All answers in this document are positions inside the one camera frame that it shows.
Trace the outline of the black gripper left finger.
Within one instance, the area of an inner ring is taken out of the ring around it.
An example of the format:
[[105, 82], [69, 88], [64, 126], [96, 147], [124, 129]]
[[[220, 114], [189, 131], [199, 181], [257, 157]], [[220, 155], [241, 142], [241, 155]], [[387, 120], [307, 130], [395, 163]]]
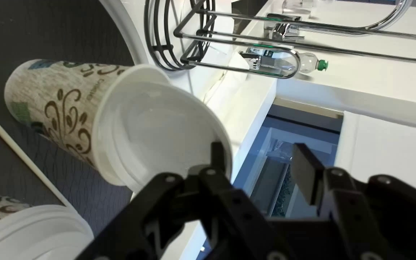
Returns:
[[226, 179], [226, 149], [218, 142], [209, 162], [186, 176], [155, 175], [75, 260], [161, 260], [190, 221], [210, 243], [206, 260], [294, 260], [287, 241]]

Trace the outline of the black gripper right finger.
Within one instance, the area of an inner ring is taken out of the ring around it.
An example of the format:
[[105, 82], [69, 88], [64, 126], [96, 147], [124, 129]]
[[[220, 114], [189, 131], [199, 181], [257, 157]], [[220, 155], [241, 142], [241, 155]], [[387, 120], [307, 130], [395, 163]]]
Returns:
[[304, 143], [291, 146], [290, 175], [316, 215], [336, 227], [348, 257], [416, 260], [416, 188], [385, 173], [356, 181]]

